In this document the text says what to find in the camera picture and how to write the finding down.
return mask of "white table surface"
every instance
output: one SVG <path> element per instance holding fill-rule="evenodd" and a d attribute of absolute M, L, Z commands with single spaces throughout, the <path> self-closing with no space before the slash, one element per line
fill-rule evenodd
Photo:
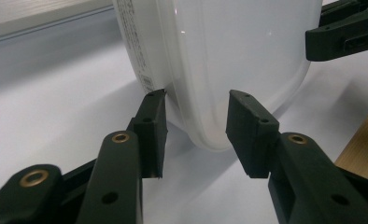
<path fill-rule="evenodd" d="M 112 10 L 0 42 L 0 188 L 33 164 L 67 173 L 94 159 L 143 95 Z M 368 115 L 368 51 L 312 63 L 275 115 L 334 161 Z M 145 223 L 277 223 L 267 180 L 248 178 L 233 150 L 168 129 L 163 179 L 144 180 Z"/>

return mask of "black plastic part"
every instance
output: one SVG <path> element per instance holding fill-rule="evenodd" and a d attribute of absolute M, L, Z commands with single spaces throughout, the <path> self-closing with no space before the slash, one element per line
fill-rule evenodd
<path fill-rule="evenodd" d="M 127 130 L 137 134 L 143 178 L 163 177 L 164 146 L 166 143 L 166 110 L 164 90 L 146 95 Z"/>
<path fill-rule="evenodd" d="M 343 14 L 339 19 L 345 17 L 345 7 L 342 8 L 336 10 Z M 347 10 L 355 9 L 348 3 Z M 368 8 L 342 20 L 326 20 L 320 21 L 319 28 L 305 33 L 307 60 L 323 62 L 368 50 Z"/>
<path fill-rule="evenodd" d="M 368 0 L 339 0 L 321 8 L 318 26 L 325 26 L 364 11 L 368 8 Z"/>
<path fill-rule="evenodd" d="M 77 223 L 142 223 L 141 186 L 136 134 L 109 134 L 94 165 Z"/>
<path fill-rule="evenodd" d="M 295 202 L 295 194 L 287 180 L 270 178 L 268 189 L 271 193 L 272 202 L 280 224 L 290 222 L 290 215 Z"/>
<path fill-rule="evenodd" d="M 85 163 L 63 176 L 65 197 L 52 223 L 72 224 L 76 222 L 95 163 L 96 160 Z"/>
<path fill-rule="evenodd" d="M 279 122 L 253 96 L 230 91 L 226 133 L 247 175 L 267 178 Z"/>
<path fill-rule="evenodd" d="M 58 167 L 30 166 L 12 176 L 0 189 L 0 223 L 51 223 L 63 196 Z"/>
<path fill-rule="evenodd" d="M 276 154 L 295 195 L 292 209 L 286 209 L 290 214 L 278 217 L 279 221 L 368 223 L 368 203 L 311 138 L 283 133 Z"/>

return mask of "white label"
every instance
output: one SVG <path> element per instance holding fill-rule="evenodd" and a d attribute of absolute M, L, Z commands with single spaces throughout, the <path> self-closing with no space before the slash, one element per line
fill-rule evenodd
<path fill-rule="evenodd" d="M 126 49 L 130 55 L 132 67 L 141 80 L 145 92 L 154 91 L 152 74 L 149 68 L 144 43 L 135 25 L 135 14 L 132 0 L 117 0 L 120 17 L 120 30 L 125 35 Z"/>

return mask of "small hole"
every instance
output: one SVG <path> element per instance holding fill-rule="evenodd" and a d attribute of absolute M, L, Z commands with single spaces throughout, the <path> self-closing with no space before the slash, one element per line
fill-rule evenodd
<path fill-rule="evenodd" d="M 306 138 L 303 138 L 300 135 L 296 135 L 296 134 L 292 134 L 289 136 L 289 139 L 291 140 L 291 142 L 296 143 L 296 144 L 306 144 Z"/>
<path fill-rule="evenodd" d="M 29 182 L 29 183 L 33 183 L 33 182 L 36 182 L 38 181 L 39 179 L 42 178 L 42 174 L 40 173 L 37 173 L 37 174 L 33 174 L 33 175 L 29 175 L 27 178 L 26 178 L 26 181 Z"/>
<path fill-rule="evenodd" d="M 112 137 L 112 141 L 115 143 L 123 143 L 129 140 L 129 135 L 126 133 L 118 133 Z"/>
<path fill-rule="evenodd" d="M 349 205 L 349 200 L 340 194 L 333 194 L 332 199 L 341 205 Z"/>
<path fill-rule="evenodd" d="M 102 198 L 102 203 L 104 204 L 111 204 L 117 201 L 118 199 L 118 193 L 116 192 L 109 192 L 108 194 L 105 194 Z"/>
<path fill-rule="evenodd" d="M 118 136 L 115 137 L 115 140 L 117 140 L 117 141 L 123 141 L 125 139 L 126 139 L 125 135 L 118 135 Z"/>
<path fill-rule="evenodd" d="M 22 177 L 19 184 L 24 188 L 30 188 L 44 182 L 48 178 L 48 175 L 49 173 L 46 170 L 33 170 Z"/>

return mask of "white plastic container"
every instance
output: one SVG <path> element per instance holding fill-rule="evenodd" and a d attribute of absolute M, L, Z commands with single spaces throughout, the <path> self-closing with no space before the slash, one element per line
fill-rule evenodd
<path fill-rule="evenodd" d="M 304 79 L 304 32 L 321 0 L 113 0 L 145 92 L 167 90 L 168 119 L 198 147 L 231 147 L 229 90 L 275 111 Z"/>

